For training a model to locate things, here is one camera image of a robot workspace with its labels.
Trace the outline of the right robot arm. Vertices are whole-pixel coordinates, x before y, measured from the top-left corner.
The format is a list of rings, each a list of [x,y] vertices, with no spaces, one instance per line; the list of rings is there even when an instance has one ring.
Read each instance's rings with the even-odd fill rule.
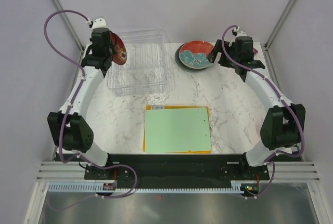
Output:
[[[253,39],[238,36],[232,43],[218,39],[208,60],[234,69],[267,110],[260,141],[245,153],[246,161],[238,166],[239,175],[244,179],[252,178],[258,166],[280,154],[301,156],[305,148],[305,107],[286,98],[269,78],[263,62],[254,58]]]

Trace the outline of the red and teal plate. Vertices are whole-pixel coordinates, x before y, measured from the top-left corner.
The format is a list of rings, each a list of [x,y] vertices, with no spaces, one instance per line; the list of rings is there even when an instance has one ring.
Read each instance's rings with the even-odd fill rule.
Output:
[[[191,70],[203,70],[212,65],[208,55],[214,46],[202,40],[190,41],[183,44],[176,55],[182,65]]]

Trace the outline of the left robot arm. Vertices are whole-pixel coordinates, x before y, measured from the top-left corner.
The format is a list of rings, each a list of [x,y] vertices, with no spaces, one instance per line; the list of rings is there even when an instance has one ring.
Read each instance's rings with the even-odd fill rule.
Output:
[[[63,106],[47,117],[60,160],[67,163],[80,157],[96,166],[96,173],[103,179],[112,177],[114,166],[107,162],[108,153],[94,142],[94,132],[85,118],[96,89],[111,67],[114,53],[110,30],[92,29],[91,45],[79,65],[81,76]]]

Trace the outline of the grey-green plate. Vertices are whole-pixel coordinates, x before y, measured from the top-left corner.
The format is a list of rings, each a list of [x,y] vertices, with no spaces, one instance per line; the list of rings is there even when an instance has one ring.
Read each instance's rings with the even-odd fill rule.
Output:
[[[199,71],[203,71],[203,70],[205,70],[205,69],[203,69],[203,70],[191,70],[191,69],[189,69],[189,68],[186,68],[183,64],[181,64],[181,62],[180,62],[180,60],[179,60],[179,58],[178,58],[178,52],[179,51],[181,51],[181,49],[182,49],[182,46],[181,47],[179,47],[178,48],[178,50],[175,52],[175,62],[177,63],[177,65],[180,67],[180,68],[182,68],[183,70],[185,70],[185,71],[189,71],[189,72],[199,72]]]

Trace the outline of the small dark red plate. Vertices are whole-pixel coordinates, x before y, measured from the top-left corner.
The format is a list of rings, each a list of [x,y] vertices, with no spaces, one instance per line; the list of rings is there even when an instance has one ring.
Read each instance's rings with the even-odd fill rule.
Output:
[[[112,44],[113,62],[117,65],[125,65],[127,61],[127,51],[124,42],[113,32],[110,32],[110,40]]]

